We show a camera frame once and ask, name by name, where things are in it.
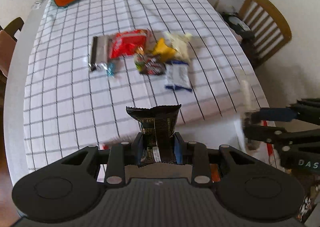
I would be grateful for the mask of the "black white checkered tablecloth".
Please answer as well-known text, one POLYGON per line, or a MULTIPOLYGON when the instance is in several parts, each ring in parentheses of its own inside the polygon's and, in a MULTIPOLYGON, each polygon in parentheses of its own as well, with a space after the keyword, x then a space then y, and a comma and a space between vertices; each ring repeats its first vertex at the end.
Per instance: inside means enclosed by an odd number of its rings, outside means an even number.
POLYGON ((180 125, 242 113, 244 79, 253 106, 266 107, 251 64, 207 0, 49 1, 24 89, 27 169, 136 134, 129 106, 180 105, 180 125))

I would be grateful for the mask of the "chair with pink cushion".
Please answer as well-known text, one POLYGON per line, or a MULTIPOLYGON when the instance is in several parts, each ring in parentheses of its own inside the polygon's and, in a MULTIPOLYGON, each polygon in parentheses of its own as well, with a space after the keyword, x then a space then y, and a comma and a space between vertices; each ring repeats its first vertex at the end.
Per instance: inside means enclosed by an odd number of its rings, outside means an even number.
POLYGON ((21 17, 12 20, 5 28, 1 27, 0 31, 0 67, 1 67, 1 83, 7 83, 8 72, 14 49, 17 43, 15 34, 21 31, 24 21, 21 17))

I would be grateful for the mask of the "black bag on chair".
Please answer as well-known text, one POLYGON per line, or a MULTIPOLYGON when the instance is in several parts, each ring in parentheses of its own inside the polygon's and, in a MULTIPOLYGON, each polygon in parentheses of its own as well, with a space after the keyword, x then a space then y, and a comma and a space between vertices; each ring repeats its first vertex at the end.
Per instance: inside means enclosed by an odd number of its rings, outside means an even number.
POLYGON ((221 18, 230 28, 236 40, 240 43, 255 39, 253 31, 236 14, 222 13, 221 18))

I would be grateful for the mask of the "white blue snack packet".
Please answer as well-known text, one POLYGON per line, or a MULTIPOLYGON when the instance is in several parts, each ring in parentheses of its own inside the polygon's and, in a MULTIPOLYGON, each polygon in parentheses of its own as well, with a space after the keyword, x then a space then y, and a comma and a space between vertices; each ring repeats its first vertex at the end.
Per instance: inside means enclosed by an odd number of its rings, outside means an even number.
POLYGON ((171 90, 186 90, 191 92, 192 87, 190 84, 188 72, 189 64, 179 60, 171 60, 165 64, 165 84, 166 89, 171 90))

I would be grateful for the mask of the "wooden slatted chair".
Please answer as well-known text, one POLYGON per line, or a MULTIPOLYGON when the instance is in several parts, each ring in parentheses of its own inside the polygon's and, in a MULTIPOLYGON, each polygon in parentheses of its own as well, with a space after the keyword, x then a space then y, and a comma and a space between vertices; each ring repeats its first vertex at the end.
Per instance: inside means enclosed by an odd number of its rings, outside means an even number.
POLYGON ((243 40, 242 50, 254 69, 273 57, 292 39, 287 20, 269 0, 245 0, 238 17, 253 33, 243 40))

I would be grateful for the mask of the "silver black snack packet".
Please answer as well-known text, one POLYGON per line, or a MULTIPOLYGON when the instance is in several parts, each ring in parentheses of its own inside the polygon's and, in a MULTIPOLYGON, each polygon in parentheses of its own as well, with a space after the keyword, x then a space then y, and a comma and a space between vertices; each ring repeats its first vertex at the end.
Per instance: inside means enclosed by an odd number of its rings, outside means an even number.
POLYGON ((92 38, 91 52, 89 56, 89 70, 107 70, 108 67, 108 51, 111 42, 108 35, 102 35, 92 38))

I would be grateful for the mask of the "pale cream snack packet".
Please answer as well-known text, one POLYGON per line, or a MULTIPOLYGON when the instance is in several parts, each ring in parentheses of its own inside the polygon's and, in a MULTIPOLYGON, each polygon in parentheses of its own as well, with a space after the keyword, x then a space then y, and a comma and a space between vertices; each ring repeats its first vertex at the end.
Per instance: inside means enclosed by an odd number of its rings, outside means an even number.
POLYGON ((174 59, 189 63, 190 58, 188 53, 188 44, 193 37, 192 34, 176 34, 167 32, 166 35, 171 42, 171 47, 176 51, 174 59))

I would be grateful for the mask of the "green red small snack packet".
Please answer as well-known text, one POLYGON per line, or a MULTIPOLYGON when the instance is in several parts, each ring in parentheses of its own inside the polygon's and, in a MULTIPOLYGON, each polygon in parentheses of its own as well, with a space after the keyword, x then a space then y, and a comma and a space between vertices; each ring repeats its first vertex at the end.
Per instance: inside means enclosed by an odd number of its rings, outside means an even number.
POLYGON ((144 48, 137 47, 134 55, 134 63, 138 72, 142 73, 145 70, 144 48))

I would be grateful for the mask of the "black chocolate snack packet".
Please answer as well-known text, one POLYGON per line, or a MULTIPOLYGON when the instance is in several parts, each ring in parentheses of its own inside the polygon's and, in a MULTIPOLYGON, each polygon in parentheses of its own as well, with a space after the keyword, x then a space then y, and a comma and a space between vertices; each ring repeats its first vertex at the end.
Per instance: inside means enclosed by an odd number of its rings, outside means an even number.
POLYGON ((126 107, 127 114, 140 126, 138 144, 140 165, 176 163, 175 127, 181 105, 161 105, 150 109, 126 107))

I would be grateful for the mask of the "red snack bag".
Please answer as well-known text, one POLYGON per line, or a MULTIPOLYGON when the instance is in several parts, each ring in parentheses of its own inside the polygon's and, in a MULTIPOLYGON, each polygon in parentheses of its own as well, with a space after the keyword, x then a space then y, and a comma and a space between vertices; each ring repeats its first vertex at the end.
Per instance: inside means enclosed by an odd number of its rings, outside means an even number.
POLYGON ((116 59, 120 56, 134 55, 137 48, 145 49, 149 31, 147 29, 136 29, 115 34, 108 57, 116 59))

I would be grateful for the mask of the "yellow snack packet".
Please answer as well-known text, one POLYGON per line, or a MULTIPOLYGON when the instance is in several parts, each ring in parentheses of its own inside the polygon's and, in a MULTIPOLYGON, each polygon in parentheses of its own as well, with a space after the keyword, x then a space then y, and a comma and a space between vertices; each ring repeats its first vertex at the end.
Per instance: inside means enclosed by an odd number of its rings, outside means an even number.
POLYGON ((160 38, 151 53, 153 55, 159 56, 159 61, 161 63, 165 63, 175 57, 176 50, 172 47, 167 46, 165 44, 164 38, 160 38))

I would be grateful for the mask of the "light blue snack packet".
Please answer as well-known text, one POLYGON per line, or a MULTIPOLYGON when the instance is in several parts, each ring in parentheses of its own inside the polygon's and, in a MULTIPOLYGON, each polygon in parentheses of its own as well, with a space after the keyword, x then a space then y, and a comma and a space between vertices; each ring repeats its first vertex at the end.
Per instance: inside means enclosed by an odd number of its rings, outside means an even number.
POLYGON ((114 77, 116 70, 116 64, 114 62, 107 63, 106 74, 108 77, 114 77))

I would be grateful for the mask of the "dark brown candy packet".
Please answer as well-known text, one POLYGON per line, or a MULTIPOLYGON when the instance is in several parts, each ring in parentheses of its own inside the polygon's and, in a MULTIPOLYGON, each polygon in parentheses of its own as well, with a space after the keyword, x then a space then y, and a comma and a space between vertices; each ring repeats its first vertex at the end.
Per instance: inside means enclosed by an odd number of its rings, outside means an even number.
POLYGON ((145 56, 145 70, 140 73, 151 76, 160 76, 165 74, 165 64, 159 61, 159 56, 145 56))

